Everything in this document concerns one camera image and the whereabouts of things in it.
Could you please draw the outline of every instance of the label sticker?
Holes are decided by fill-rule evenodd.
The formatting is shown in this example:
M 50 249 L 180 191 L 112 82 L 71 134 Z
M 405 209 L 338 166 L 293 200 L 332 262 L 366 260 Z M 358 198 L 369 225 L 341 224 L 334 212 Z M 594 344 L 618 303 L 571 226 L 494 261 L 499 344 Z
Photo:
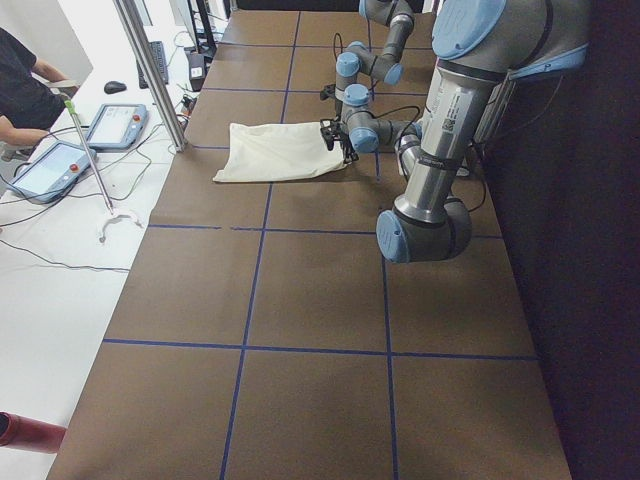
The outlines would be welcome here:
M 473 100 L 473 94 L 456 92 L 442 121 L 442 130 L 452 135 L 458 135 L 462 130 L 464 119 Z

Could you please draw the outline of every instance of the black curtain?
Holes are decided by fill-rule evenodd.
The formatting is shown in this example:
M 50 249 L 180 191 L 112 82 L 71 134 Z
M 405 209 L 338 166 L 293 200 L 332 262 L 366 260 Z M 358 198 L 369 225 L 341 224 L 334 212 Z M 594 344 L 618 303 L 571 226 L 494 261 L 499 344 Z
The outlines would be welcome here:
M 518 87 L 485 170 L 574 480 L 640 478 L 640 2 L 585 66 Z

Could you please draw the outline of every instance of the black shirt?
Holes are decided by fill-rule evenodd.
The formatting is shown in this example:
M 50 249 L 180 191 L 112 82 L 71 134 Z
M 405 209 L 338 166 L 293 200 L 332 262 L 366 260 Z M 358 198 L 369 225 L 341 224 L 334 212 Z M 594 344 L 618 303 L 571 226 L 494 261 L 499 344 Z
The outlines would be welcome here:
M 53 125 L 64 102 L 31 76 L 36 56 L 0 28 L 0 116 L 15 128 L 46 130 Z

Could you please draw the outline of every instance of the red object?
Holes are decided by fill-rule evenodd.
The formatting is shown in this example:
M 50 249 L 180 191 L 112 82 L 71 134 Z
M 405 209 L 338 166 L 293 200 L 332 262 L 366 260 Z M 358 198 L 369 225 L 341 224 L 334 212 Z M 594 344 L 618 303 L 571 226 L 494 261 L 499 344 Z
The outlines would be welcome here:
M 58 453 L 67 429 L 59 425 L 0 412 L 0 446 L 30 450 L 32 452 Z

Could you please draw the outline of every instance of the white cloth bag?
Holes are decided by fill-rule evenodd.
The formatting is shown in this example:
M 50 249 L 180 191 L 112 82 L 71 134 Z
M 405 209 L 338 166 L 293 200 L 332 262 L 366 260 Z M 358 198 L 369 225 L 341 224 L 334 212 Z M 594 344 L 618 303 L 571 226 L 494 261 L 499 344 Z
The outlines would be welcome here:
M 320 123 L 229 125 L 229 161 L 214 182 L 313 178 L 345 167 L 339 143 L 328 151 Z

